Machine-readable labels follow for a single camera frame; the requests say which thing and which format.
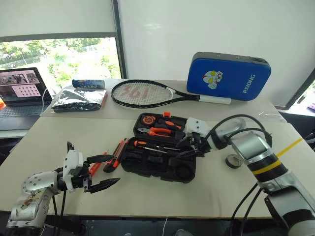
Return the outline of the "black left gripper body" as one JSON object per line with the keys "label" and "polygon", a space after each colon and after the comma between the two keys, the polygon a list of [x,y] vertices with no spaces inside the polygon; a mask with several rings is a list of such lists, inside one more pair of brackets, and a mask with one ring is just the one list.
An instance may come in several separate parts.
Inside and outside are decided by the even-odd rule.
{"label": "black left gripper body", "polygon": [[92,177],[89,167],[90,163],[84,161],[82,167],[77,167],[75,169],[74,175],[71,177],[71,183],[74,189],[82,188],[84,192],[90,192]]}

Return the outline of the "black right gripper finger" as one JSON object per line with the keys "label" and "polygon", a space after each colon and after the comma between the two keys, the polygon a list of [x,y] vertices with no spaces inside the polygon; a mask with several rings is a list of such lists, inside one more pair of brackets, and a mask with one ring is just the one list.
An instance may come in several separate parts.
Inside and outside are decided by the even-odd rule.
{"label": "black right gripper finger", "polygon": [[194,146],[194,139],[192,137],[185,137],[176,144],[176,148],[185,148],[191,146]]}
{"label": "black right gripper finger", "polygon": [[204,153],[198,149],[186,150],[180,152],[177,158],[192,158],[192,157],[204,157]]}

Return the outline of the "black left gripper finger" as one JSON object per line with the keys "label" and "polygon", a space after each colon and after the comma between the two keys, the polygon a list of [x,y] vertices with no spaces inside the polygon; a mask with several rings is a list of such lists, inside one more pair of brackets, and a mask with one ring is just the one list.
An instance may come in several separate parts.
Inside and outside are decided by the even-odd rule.
{"label": "black left gripper finger", "polygon": [[119,180],[120,180],[120,178],[109,178],[109,179],[103,180],[98,184],[91,185],[89,187],[89,192],[90,193],[96,193],[96,192],[105,190],[105,189],[111,187],[112,185],[116,184]]}
{"label": "black left gripper finger", "polygon": [[100,154],[100,155],[95,155],[95,156],[90,156],[87,157],[86,162],[88,164],[92,164],[92,163],[102,163],[102,162],[107,162],[110,161],[114,158],[113,155],[109,155],[109,154]]}

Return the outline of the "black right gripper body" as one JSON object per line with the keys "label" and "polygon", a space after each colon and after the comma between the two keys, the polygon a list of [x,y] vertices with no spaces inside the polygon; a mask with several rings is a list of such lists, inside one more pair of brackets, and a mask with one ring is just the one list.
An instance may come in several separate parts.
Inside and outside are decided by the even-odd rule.
{"label": "black right gripper body", "polygon": [[207,148],[205,145],[205,139],[201,137],[199,133],[192,132],[190,136],[190,145],[197,149],[201,153],[206,153]]}

